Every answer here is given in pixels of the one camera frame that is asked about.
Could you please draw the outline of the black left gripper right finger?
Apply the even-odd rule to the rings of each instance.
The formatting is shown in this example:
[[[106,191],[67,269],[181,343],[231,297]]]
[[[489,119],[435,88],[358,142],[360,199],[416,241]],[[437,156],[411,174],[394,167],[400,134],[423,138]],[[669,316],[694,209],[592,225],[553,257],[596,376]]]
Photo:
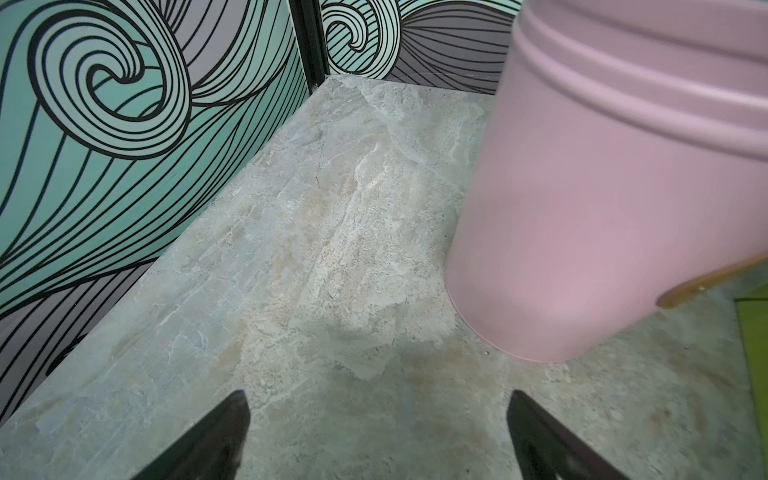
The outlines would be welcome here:
[[[506,412],[524,479],[627,480],[627,476],[521,390]]]

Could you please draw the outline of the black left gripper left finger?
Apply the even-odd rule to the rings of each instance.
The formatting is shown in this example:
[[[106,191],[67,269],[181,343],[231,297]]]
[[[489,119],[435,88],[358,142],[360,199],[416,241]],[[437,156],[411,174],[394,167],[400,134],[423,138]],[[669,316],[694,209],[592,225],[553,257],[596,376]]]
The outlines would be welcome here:
[[[133,479],[234,479],[250,419],[246,393],[233,391]]]

